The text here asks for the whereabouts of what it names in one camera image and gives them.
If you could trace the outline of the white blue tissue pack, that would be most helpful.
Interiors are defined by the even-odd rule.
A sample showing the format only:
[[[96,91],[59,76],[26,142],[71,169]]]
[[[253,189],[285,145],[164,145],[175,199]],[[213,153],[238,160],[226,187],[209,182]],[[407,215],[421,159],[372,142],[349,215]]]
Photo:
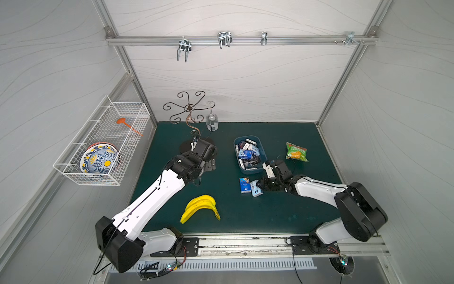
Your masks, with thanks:
[[[263,190],[258,186],[258,180],[252,181],[250,183],[251,186],[251,194],[254,198],[263,194]]]

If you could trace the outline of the dark blue tissue pack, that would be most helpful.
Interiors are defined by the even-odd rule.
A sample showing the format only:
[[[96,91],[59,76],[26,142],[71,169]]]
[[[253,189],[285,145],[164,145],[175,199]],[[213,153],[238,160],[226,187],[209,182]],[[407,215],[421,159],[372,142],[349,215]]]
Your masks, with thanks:
[[[240,178],[240,190],[242,194],[251,193],[251,185],[249,178]]]

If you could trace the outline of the light blue tissue pack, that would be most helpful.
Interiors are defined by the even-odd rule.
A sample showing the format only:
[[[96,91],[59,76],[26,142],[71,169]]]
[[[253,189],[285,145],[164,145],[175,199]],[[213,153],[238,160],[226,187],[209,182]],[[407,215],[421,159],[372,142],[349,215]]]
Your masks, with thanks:
[[[254,157],[254,152],[251,150],[241,149],[238,153],[239,159],[252,160]]]

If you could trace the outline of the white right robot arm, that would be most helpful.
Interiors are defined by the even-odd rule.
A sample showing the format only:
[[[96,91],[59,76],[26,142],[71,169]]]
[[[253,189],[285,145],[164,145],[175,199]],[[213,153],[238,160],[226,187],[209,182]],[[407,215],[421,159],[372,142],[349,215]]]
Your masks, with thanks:
[[[258,181],[264,191],[287,192],[302,198],[324,202],[339,211],[340,217],[324,222],[309,233],[309,246],[314,252],[326,250],[339,240],[353,238],[367,242],[378,235],[389,220],[387,214],[359,182],[348,185],[322,182],[308,176],[265,176]]]

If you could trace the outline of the teal storage box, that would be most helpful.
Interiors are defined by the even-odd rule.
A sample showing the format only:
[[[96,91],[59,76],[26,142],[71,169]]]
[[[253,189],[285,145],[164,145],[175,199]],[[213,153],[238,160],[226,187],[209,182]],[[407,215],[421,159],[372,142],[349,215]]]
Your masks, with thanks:
[[[257,146],[249,144],[245,141],[246,138],[249,138],[257,142]],[[257,136],[242,136],[234,140],[234,149],[235,155],[238,162],[238,165],[244,174],[256,174],[260,173],[263,168],[262,164],[267,161],[267,156],[262,146],[261,140]],[[252,160],[239,159],[238,153],[241,149],[251,150],[254,152],[254,157]]]

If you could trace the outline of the yellow banana bunch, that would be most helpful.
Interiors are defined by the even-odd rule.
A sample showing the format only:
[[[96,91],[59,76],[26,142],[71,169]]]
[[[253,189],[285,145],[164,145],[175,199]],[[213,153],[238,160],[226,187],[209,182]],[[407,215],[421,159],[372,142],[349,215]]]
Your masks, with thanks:
[[[183,215],[180,218],[180,223],[186,223],[195,213],[201,209],[210,209],[214,212],[215,217],[218,221],[221,220],[221,216],[216,208],[216,201],[210,195],[201,195],[192,199],[186,206]]]

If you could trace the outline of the black tissue pack top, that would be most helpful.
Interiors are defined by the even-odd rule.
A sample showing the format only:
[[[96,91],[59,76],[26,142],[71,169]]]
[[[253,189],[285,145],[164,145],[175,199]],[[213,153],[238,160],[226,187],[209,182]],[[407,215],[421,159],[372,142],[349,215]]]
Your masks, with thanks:
[[[257,146],[257,142],[255,142],[255,141],[253,141],[253,140],[251,140],[251,139],[249,139],[249,138],[246,138],[245,141],[246,141],[247,143],[249,143],[249,144],[252,144],[252,145],[254,145],[254,146]]]

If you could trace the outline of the copper glass rack stand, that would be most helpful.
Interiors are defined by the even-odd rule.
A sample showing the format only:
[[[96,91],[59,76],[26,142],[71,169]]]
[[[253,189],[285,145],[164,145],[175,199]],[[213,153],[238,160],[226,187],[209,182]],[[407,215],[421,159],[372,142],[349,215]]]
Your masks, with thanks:
[[[202,114],[196,114],[200,111],[210,110],[210,107],[201,107],[199,104],[202,102],[206,96],[205,91],[196,91],[195,97],[198,98],[196,102],[191,101],[190,94],[186,91],[179,92],[177,97],[182,99],[186,98],[186,104],[177,104],[175,102],[167,102],[163,105],[162,109],[164,111],[171,111],[172,109],[178,108],[180,111],[170,116],[169,121],[172,124],[179,124],[183,122],[190,128],[191,138],[184,141],[179,146],[180,153],[184,153],[189,150],[193,150],[197,142],[202,138],[202,130],[200,127],[197,127],[196,124],[202,123],[205,120],[205,116]]]

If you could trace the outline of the orange spatula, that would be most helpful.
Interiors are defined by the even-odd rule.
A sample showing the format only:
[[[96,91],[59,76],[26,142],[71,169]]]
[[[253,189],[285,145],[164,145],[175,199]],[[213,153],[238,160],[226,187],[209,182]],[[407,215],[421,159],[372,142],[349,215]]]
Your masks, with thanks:
[[[138,130],[136,130],[135,128],[133,128],[131,125],[129,125],[127,123],[127,120],[126,118],[119,118],[117,120],[117,124],[124,124],[125,126],[127,126],[129,129],[131,129],[133,132],[135,132],[136,134],[138,134],[139,136],[143,136]]]

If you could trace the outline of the blue yellow patterned plate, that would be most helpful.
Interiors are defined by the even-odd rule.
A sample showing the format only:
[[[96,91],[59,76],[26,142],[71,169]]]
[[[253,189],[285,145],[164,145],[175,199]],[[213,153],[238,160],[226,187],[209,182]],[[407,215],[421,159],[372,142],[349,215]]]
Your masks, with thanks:
[[[118,150],[110,143],[90,146],[80,159],[80,170],[87,174],[108,174],[117,164]]]

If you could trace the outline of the metal hook left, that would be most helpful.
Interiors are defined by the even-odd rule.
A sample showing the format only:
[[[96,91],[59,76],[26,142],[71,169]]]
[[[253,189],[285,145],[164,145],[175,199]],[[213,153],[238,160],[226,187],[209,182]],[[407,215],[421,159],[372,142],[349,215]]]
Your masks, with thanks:
[[[182,53],[184,54],[184,62],[186,63],[189,58],[189,53],[192,50],[192,43],[187,39],[181,39],[178,42],[177,48],[177,61],[180,60]]]

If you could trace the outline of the metal hook middle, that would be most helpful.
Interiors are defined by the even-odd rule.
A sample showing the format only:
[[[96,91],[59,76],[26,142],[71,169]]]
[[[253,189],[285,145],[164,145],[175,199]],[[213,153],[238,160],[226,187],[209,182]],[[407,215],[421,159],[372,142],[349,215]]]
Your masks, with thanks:
[[[217,38],[220,49],[223,49],[224,46],[230,47],[233,41],[232,34],[229,31],[222,31],[218,33]]]

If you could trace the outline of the metal hook small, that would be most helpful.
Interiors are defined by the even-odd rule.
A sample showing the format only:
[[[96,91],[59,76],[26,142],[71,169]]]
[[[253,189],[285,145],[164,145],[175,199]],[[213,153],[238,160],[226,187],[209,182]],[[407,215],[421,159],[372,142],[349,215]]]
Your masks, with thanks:
[[[261,46],[266,46],[267,45],[267,37],[268,37],[268,33],[266,31],[262,32],[262,34],[261,34]]]

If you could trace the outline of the metal hook right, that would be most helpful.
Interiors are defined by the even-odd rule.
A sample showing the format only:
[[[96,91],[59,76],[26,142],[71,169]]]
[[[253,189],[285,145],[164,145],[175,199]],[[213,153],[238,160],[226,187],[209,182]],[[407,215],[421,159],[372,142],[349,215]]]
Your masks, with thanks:
[[[337,41],[337,40],[334,40],[333,41],[336,45],[343,45],[343,46],[350,46],[350,45],[356,45],[356,46],[360,46],[362,44],[365,43],[364,40],[357,40],[355,38],[355,33],[354,32],[350,32],[345,39],[341,40],[341,41]]]

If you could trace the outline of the aluminium top rail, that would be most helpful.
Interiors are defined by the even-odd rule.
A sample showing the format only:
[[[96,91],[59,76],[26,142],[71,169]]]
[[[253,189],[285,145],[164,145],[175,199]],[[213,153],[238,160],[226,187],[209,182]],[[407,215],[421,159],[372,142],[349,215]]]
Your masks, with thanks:
[[[232,34],[231,46],[261,46],[261,34],[256,35],[234,35]],[[273,35],[268,33],[266,46],[343,46],[336,45],[333,41],[341,41],[346,38],[348,34],[336,36],[323,36],[323,35],[297,35],[297,36],[283,36]],[[374,33],[366,35],[355,34],[357,40],[364,40],[363,45],[374,45],[378,42],[379,38]],[[178,45],[181,39],[187,39],[192,43],[192,46],[218,46],[217,35],[199,36],[107,36],[106,41],[110,46],[174,46]]]

